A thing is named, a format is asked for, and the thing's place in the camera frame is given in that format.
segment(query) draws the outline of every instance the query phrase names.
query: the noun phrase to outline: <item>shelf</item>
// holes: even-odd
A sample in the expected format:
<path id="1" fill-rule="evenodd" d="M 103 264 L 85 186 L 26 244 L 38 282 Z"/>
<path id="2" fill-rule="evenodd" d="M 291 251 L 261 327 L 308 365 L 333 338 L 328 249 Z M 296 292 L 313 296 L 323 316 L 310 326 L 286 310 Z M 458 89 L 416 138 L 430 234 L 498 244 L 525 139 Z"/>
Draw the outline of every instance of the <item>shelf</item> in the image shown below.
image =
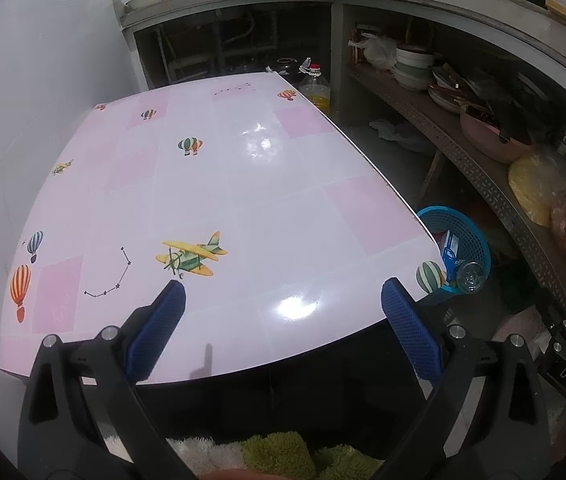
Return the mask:
<path id="1" fill-rule="evenodd" d="M 566 311 L 566 257 L 550 230 L 530 221 L 519 206 L 508 184 L 508 167 L 474 148 L 458 116 L 440 108 L 427 93 L 402 88 L 389 73 L 370 66 L 349 66 L 348 73 L 414 124 L 467 177 L 514 238 L 538 282 Z"/>

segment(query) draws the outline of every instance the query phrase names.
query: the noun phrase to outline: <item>cooking oil bottle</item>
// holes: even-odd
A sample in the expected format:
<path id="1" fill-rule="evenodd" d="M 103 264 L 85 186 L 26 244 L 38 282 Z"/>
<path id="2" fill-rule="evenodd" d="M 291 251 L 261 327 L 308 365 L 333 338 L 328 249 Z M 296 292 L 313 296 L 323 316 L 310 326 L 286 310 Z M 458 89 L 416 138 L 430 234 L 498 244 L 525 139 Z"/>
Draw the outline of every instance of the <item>cooking oil bottle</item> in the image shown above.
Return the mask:
<path id="1" fill-rule="evenodd" d="M 301 94 L 307 97 L 325 115 L 330 113 L 330 84 L 320 75 L 320 65 L 312 63 L 304 69 L 305 79 L 298 87 Z"/>

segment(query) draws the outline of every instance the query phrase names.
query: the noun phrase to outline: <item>constellation print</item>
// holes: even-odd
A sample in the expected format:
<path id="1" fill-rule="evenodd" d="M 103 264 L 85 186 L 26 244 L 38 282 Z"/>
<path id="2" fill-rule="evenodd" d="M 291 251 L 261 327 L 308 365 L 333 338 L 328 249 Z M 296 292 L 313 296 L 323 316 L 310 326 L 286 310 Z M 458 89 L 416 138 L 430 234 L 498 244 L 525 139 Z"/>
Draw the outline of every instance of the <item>constellation print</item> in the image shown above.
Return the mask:
<path id="1" fill-rule="evenodd" d="M 234 88 L 226 88 L 225 90 L 219 90 L 214 95 L 219 95 L 223 92 L 229 92 L 230 90 L 243 90 L 244 88 L 247 88 L 248 86 L 252 86 L 252 85 L 249 84 L 249 83 L 243 83 L 242 85 L 235 86 Z"/>
<path id="2" fill-rule="evenodd" d="M 123 278 L 125 277 L 125 273 L 127 272 L 127 269 L 129 268 L 129 266 L 132 264 L 131 261 L 129 260 L 129 258 L 127 257 L 127 254 L 125 253 L 125 248 L 121 247 L 121 251 L 123 251 L 123 256 L 125 257 L 125 260 L 127 260 L 127 265 L 125 266 L 125 270 L 121 274 L 121 277 L 118 280 L 118 283 L 116 285 L 114 285 L 112 288 L 110 288 L 109 290 L 104 290 L 100 294 L 92 294 L 91 292 L 88 292 L 88 291 L 84 291 L 83 294 L 87 294 L 88 296 L 91 296 L 92 298 L 99 298 L 101 296 L 106 296 L 108 294 L 108 292 L 112 292 L 112 290 L 116 290 L 117 288 L 121 287 L 121 282 L 123 281 Z"/>

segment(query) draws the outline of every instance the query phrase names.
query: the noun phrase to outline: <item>table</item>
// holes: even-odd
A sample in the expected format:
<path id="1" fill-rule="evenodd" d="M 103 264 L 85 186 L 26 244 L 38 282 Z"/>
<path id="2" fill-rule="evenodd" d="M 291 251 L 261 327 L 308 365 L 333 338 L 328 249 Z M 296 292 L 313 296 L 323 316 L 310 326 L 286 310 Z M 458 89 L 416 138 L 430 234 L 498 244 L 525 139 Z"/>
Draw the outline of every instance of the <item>table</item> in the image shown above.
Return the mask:
<path id="1" fill-rule="evenodd" d="M 181 280 L 186 312 L 149 383 L 268 364 L 383 319 L 382 283 L 419 300 L 438 248 L 349 139 L 275 73 L 96 106 L 25 224 L 0 368 L 42 338 L 94 337 Z"/>

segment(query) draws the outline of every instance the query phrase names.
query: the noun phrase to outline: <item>stack of bowls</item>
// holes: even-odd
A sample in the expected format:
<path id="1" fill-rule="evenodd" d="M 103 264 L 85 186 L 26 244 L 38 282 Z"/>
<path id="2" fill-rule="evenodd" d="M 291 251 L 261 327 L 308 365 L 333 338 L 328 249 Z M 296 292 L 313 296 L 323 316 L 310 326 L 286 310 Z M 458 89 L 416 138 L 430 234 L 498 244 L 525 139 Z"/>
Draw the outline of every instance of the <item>stack of bowls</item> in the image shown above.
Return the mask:
<path id="1" fill-rule="evenodd" d="M 399 45 L 396 48 L 396 64 L 392 73 L 403 88 L 413 91 L 427 90 L 433 82 L 434 54 L 415 45 Z"/>

